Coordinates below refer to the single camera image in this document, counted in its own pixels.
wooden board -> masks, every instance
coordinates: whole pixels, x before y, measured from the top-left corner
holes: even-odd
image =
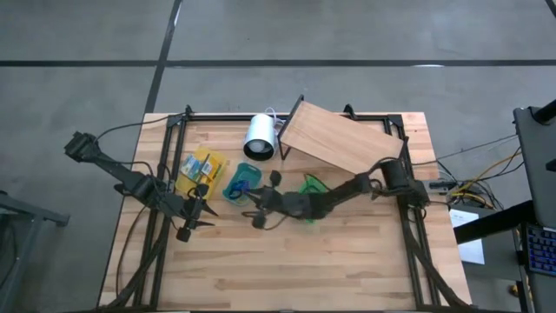
[[[161,118],[149,114],[146,121]],[[409,149],[415,163],[434,159],[427,123],[422,113],[404,113]],[[379,123],[365,127],[381,130]],[[136,160],[155,168],[160,157],[165,122],[145,124],[137,145]],[[358,196],[337,207],[324,220],[307,224],[286,220],[275,230],[255,230],[241,216],[251,206],[236,207],[222,195],[238,163],[247,161],[242,140],[248,123],[188,123],[182,159],[199,146],[219,150],[228,158],[219,190],[209,200],[220,217],[203,214],[215,227],[194,231],[189,243],[175,240],[170,229],[169,246],[162,277],[159,310],[411,310],[414,309],[398,209],[392,198],[371,202]],[[172,139],[175,147],[176,133]],[[174,155],[170,153],[169,165]],[[349,179],[345,170],[292,150],[286,161],[252,162],[267,182],[271,170],[283,176],[281,191],[296,190],[302,173],[318,176],[330,186]],[[138,164],[134,170],[146,171]],[[434,179],[433,164],[414,169],[418,179]],[[116,266],[130,225],[141,204],[127,198],[103,285],[101,304],[115,297]],[[268,225],[278,216],[271,216]],[[140,217],[125,255],[120,286],[136,270],[148,213]],[[427,208],[426,227],[433,261],[454,291],[470,302],[467,282],[446,207]],[[420,271],[426,294],[425,275]],[[143,299],[149,299],[149,274]]]
[[[281,136],[286,145],[354,174],[383,157],[398,157],[403,142],[314,104],[301,102]]]

wooden table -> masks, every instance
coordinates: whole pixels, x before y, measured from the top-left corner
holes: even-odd
[[[412,161],[434,160],[434,151],[423,113],[401,113]],[[151,121],[163,114],[148,114]],[[156,168],[162,148],[165,121],[145,124],[136,149],[136,161]],[[382,130],[379,123],[366,122]],[[182,158],[199,146],[219,150],[228,157],[228,169],[209,200],[220,215],[202,220],[216,224],[195,230],[188,243],[175,239],[171,229],[166,254],[159,310],[411,310],[414,298],[407,267],[400,217],[394,198],[358,196],[315,224],[287,219],[271,231],[255,230],[250,219],[241,216],[254,207],[237,207],[226,201],[221,190],[233,176],[238,163],[249,162],[263,171],[268,183],[271,170],[282,173],[280,191],[297,190],[302,173],[311,173],[329,186],[336,186],[352,174],[292,150],[285,161],[279,156],[258,163],[242,152],[247,131],[245,122],[188,123]],[[134,170],[146,171],[142,165]],[[414,168],[417,179],[438,178],[434,164]],[[101,304],[115,297],[116,265],[129,226],[141,209],[126,199],[103,285]],[[131,237],[122,267],[122,281],[136,270],[142,252],[148,213],[143,213]],[[274,219],[269,218],[268,225]],[[427,208],[428,241],[440,274],[458,296],[470,303],[467,281],[443,205]],[[426,294],[424,270],[420,279]],[[147,280],[145,296],[151,281]]]

white paper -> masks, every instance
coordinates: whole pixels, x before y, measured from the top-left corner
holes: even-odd
[[[452,227],[458,227],[465,223],[469,223],[479,218],[479,214],[464,212],[461,210],[450,210],[450,219]],[[469,243],[458,245],[460,249],[461,261],[485,264],[485,256],[483,254],[483,242],[480,239],[473,240]]]

white cylinder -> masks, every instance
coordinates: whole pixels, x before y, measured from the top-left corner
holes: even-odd
[[[275,154],[275,120],[266,114],[251,118],[251,124],[243,141],[243,152],[256,161],[265,161]]]

concrete floor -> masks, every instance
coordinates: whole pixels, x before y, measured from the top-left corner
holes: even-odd
[[[156,60],[172,0],[0,2],[0,60]],[[543,0],[184,0],[169,59],[541,59],[556,55]],[[0,189],[70,213],[44,227],[18,312],[94,307],[122,199],[63,146],[76,130],[138,121],[155,68],[0,68]],[[425,111],[437,156],[514,132],[512,109],[556,97],[554,67],[166,69],[155,112],[289,110],[303,93],[329,110]],[[138,129],[103,148],[131,160]],[[517,142],[445,161],[468,178]],[[529,198],[518,170],[491,182],[506,206]],[[473,302],[518,310],[508,282],[468,278]]]

